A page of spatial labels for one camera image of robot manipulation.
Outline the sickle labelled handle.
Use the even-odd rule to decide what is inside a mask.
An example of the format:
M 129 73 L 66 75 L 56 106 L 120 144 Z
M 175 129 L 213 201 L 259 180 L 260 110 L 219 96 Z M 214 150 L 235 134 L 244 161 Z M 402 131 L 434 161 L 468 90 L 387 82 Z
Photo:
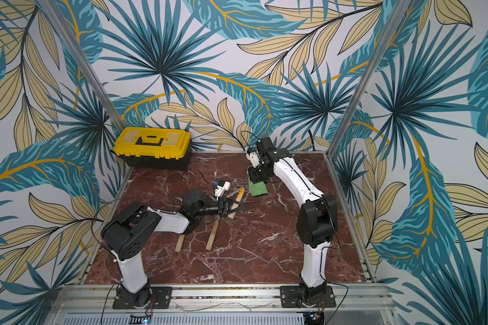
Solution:
M 239 202 L 241 202 L 241 200 L 242 200 L 242 198 L 243 198 L 243 195 L 244 195 L 244 192 L 245 192 L 245 189 L 244 189 L 244 188 L 240 188 L 240 189 L 239 189 L 239 192 L 238 192 L 238 195 L 237 195 L 237 197 L 236 197 L 236 199 L 235 199 L 235 200 L 238 200 Z M 235 208 L 237 208 L 237 207 L 240 207 L 240 206 L 233 205 L 233 206 L 231 207 L 231 209 L 235 209 Z M 235 217 L 235 214 L 234 214 L 234 215 L 228 215 L 228 218 L 230 218 L 230 219 L 233 219 L 234 217 Z

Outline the green rag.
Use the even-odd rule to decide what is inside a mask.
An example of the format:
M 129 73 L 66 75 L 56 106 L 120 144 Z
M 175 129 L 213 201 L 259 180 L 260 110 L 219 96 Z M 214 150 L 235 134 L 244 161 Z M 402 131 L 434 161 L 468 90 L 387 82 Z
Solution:
M 253 183 L 252 180 L 248 180 L 249 193 L 253 197 L 264 196 L 268 194 L 268 189 L 263 181 Z

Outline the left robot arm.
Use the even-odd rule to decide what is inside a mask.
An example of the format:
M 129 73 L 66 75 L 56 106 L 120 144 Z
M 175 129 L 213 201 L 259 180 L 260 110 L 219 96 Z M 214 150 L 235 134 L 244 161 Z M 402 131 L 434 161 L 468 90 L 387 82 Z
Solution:
M 227 217 L 243 209 L 243 203 L 224 195 L 211 199 L 200 190 L 188 191 L 179 211 L 174 212 L 133 202 L 101 231 L 101 238 L 119 266 L 122 289 L 133 295 L 148 291 L 141 251 L 153 233 L 190 234 L 203 217 Z

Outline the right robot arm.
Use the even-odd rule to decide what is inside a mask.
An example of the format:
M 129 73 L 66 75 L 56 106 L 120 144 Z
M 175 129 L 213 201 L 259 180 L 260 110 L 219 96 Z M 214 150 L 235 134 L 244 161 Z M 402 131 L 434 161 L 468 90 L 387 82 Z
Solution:
M 295 198 L 299 214 L 296 230 L 304 244 L 300 287 L 309 293 L 324 291 L 327 250 L 338 230 L 338 208 L 334 196 L 324 194 L 302 173 L 291 153 L 276 148 L 271 138 L 258 139 L 247 150 L 253 184 L 277 177 Z

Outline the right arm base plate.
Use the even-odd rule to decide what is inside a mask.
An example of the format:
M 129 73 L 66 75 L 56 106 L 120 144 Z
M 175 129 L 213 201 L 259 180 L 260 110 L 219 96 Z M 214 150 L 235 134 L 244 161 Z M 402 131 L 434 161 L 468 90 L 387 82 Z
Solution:
M 281 286 L 279 290 L 282 308 L 332 308 L 337 305 L 332 287 L 296 285 Z

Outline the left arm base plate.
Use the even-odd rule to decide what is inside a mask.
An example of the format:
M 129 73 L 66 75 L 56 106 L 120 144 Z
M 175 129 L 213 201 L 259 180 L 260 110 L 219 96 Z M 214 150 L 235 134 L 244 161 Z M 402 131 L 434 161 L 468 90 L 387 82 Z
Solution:
M 172 287 L 147 284 L 136 293 L 120 286 L 113 303 L 114 310 L 166 310 L 172 298 Z

